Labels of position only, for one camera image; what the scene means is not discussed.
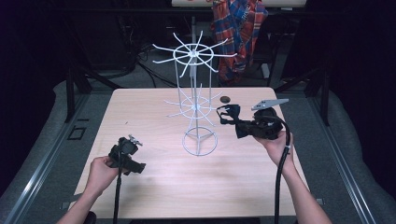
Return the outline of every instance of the metal rail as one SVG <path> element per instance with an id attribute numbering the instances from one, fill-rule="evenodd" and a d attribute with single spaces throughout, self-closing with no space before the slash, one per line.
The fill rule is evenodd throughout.
<path id="1" fill-rule="evenodd" d="M 38 164 L 31 179 L 29 180 L 28 184 L 23 190 L 23 193 L 15 203 L 11 212 L 8 214 L 8 217 L 5 222 L 6 224 L 8 223 L 16 224 L 22 222 L 30 205 L 35 200 L 35 196 L 37 195 L 44 181 L 46 180 L 46 177 L 50 173 L 51 167 L 58 158 L 58 155 L 61 150 L 62 142 L 64 141 L 64 139 L 67 138 L 67 134 L 70 133 L 70 131 L 73 129 L 73 124 L 76 121 L 78 114 L 81 112 L 81 110 L 84 108 L 84 105 L 87 103 L 88 98 L 89 95 L 82 94 L 81 98 L 78 99 L 76 104 L 77 109 L 75 116 L 71 118 L 70 122 L 64 124 L 58 136 L 56 137 L 51 149 L 44 156 L 43 160 Z"/>
<path id="2" fill-rule="evenodd" d="M 355 205 L 356 211 L 358 212 L 359 217 L 361 218 L 361 223 L 367 224 L 375 224 L 375 218 L 370 211 L 370 208 L 367 202 L 364 199 L 364 196 L 361 192 L 361 189 L 356 182 L 353 174 L 351 173 L 349 166 L 347 165 L 347 161 L 344 158 L 344 155 L 337 144 L 337 141 L 332 134 L 332 130 L 330 127 L 326 126 L 323 122 L 319 112 L 318 112 L 318 102 L 314 98 L 308 98 L 308 103 L 314 111 L 315 117 L 320 125 L 320 128 L 325 133 L 327 139 L 329 140 L 331 147 L 332 158 L 334 159 L 335 165 L 337 166 L 338 171 L 340 172 L 340 176 L 346 185 L 346 190 L 349 193 L 349 196 Z"/>

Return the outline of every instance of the red plaid shirt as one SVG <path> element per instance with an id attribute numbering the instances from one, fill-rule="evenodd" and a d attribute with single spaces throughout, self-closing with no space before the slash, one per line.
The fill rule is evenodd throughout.
<path id="1" fill-rule="evenodd" d="M 230 86 L 239 81 L 252 54 L 260 26 L 267 17 L 260 0 L 214 0 L 213 31 L 218 43 L 228 38 L 219 47 L 220 54 L 236 56 L 219 59 L 219 82 Z"/>

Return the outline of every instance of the black cable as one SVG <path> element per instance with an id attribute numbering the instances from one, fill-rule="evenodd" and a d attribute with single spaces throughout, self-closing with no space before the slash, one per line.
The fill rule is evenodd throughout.
<path id="1" fill-rule="evenodd" d="M 172 82 L 171 80 L 167 79 L 166 77 L 163 77 L 162 75 L 156 73 L 155 71 L 151 70 L 150 68 L 148 68 L 141 62 L 137 62 L 137 65 L 142 67 L 148 73 L 148 75 L 151 77 L 153 83 L 154 83 L 154 78 L 156 77 L 160 81 L 162 81 L 165 85 L 167 85 L 168 87 L 177 87 L 177 84 L 175 82 Z"/>
<path id="2" fill-rule="evenodd" d="M 279 165 L 277 166 L 277 171 L 276 171 L 276 182 L 275 182 L 275 224 L 279 223 L 279 198 L 280 198 L 280 180 L 282 176 L 282 170 L 283 170 L 283 165 L 285 164 L 285 160 L 289 155 L 289 150 L 290 150 L 290 129 L 289 126 L 286 124 L 283 119 L 280 119 L 278 117 L 271 117 L 271 116 L 261 116 L 261 118 L 267 118 L 267 119 L 277 119 L 279 120 L 283 126 L 285 127 L 286 130 L 286 145 L 285 148 L 283 149 L 282 157 L 280 158 Z"/>
<path id="3" fill-rule="evenodd" d="M 117 224 L 117 219 L 118 219 L 118 216 L 119 216 L 121 175 L 122 175 L 122 156 L 121 156 L 121 152 L 119 150 L 119 175 L 117 177 L 116 198 L 115 198 L 115 202 L 114 202 L 113 224 Z"/>

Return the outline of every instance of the light wood tabletop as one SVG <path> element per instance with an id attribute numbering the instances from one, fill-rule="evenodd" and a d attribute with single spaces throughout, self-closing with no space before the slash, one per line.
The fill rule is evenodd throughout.
<path id="1" fill-rule="evenodd" d="M 208 96 L 209 89 L 201 95 Z M 212 106 L 241 106 L 239 118 L 252 120 L 250 108 L 260 100 L 275 99 L 270 88 L 212 88 Z M 76 194 L 88 179 L 92 159 L 105 156 L 120 137 L 131 134 L 142 147 L 134 161 L 146 163 L 142 174 L 123 175 L 119 218 L 263 217 L 274 215 L 276 166 L 265 148 L 252 136 L 237 139 L 233 125 L 221 125 L 213 110 L 199 125 L 218 138 L 216 149 L 206 156 L 193 156 L 182 146 L 190 119 L 179 113 L 177 89 L 119 89 L 113 92 L 79 180 Z M 274 107 L 283 118 L 280 107 Z M 205 144 L 212 145 L 212 140 Z M 295 164 L 305 181 L 297 154 Z M 92 211 L 99 218 L 112 218 L 116 181 L 105 190 Z M 281 182 L 280 215 L 295 215 L 289 189 Z"/>

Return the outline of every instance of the wire display stand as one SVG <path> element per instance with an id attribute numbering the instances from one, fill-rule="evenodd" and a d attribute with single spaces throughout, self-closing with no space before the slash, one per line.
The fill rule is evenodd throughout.
<path id="1" fill-rule="evenodd" d="M 212 126 L 215 126 L 207 117 L 209 113 L 216 109 L 212 107 L 212 100 L 220 95 L 212 96 L 212 72 L 217 73 L 218 70 L 212 67 L 214 57 L 233 57 L 233 55 L 215 54 L 213 48 L 223 45 L 227 39 L 214 46 L 206 46 L 201 44 L 203 32 L 201 32 L 198 41 L 195 40 L 195 33 L 192 32 L 192 43 L 185 44 L 174 34 L 175 39 L 180 46 L 175 49 L 161 48 L 153 45 L 156 49 L 167 50 L 173 52 L 173 58 L 163 61 L 153 61 L 154 63 L 175 62 L 178 103 L 166 101 L 171 105 L 178 105 L 179 112 L 168 117 L 183 115 L 190 119 L 190 124 L 185 132 L 182 144 L 184 149 L 194 156 L 205 156 L 213 152 L 218 144 L 216 134 L 204 126 L 199 125 L 199 119 L 206 119 Z M 184 65 L 181 75 L 178 74 L 178 65 Z M 207 97 L 203 96 L 202 84 L 197 86 L 197 66 L 205 65 L 209 68 L 209 93 Z M 179 79 L 183 78 L 187 69 L 190 68 L 191 94 L 188 95 L 180 88 Z"/>

